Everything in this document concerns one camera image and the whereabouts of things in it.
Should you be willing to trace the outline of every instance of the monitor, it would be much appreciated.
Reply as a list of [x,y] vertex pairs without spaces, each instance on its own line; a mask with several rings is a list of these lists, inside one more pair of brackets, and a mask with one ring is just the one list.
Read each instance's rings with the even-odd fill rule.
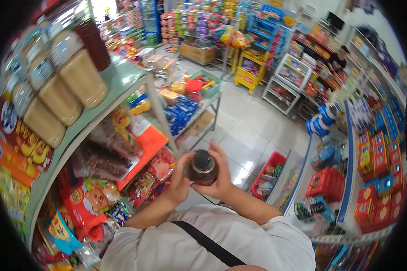
[[330,11],[329,15],[327,16],[327,21],[329,22],[329,24],[331,24],[331,26],[339,30],[342,30],[342,27],[344,26],[344,21]]

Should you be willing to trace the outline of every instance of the black jar lid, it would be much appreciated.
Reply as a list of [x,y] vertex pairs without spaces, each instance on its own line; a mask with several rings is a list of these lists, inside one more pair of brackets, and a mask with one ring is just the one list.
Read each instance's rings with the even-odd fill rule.
[[192,159],[193,169],[200,173],[208,173],[214,168],[214,161],[206,150],[197,150]]

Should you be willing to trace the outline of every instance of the black shoulder strap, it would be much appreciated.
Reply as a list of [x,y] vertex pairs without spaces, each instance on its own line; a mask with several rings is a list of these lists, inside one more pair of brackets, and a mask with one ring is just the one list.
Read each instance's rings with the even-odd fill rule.
[[184,221],[172,221],[173,224],[180,226],[185,230],[191,237],[193,237],[201,246],[206,248],[207,251],[211,252],[219,260],[225,263],[229,267],[237,265],[246,265],[239,258],[235,257],[229,253],[226,249],[219,246],[216,242],[211,240],[208,236],[203,234],[201,231],[196,229],[194,226],[188,224]]

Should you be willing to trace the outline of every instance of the person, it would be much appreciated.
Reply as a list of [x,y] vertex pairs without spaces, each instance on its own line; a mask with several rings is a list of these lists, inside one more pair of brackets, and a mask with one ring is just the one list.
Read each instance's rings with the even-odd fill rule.
[[[102,259],[102,271],[315,269],[310,239],[278,209],[231,183],[228,158],[213,139],[208,152],[219,166],[217,179],[210,186],[191,187],[233,210],[205,204],[171,214],[188,196],[190,180],[183,172],[194,153],[187,153],[176,162],[169,188],[115,234]],[[177,221],[192,225],[211,241],[192,237]]]
[[350,51],[346,46],[342,46],[341,49],[339,50],[339,53],[332,53],[330,55],[329,62],[327,63],[327,66],[329,67],[330,71],[336,73],[342,71],[347,65],[345,56],[347,56],[347,54],[349,53]]

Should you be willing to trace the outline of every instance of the green plastic basket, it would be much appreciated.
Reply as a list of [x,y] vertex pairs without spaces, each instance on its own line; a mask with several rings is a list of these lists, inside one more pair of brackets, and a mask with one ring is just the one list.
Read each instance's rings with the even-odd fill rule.
[[216,82],[213,84],[213,87],[211,89],[208,90],[201,90],[201,94],[202,96],[204,96],[205,98],[211,98],[214,94],[216,94],[219,90],[220,87],[222,86],[222,80],[214,75],[212,75],[209,72],[206,72],[204,70],[200,70],[197,73],[193,74],[192,76],[190,76],[190,79],[195,79],[196,77],[200,76],[200,75],[204,75],[205,77],[208,77],[210,79],[210,82],[212,80],[215,80]]

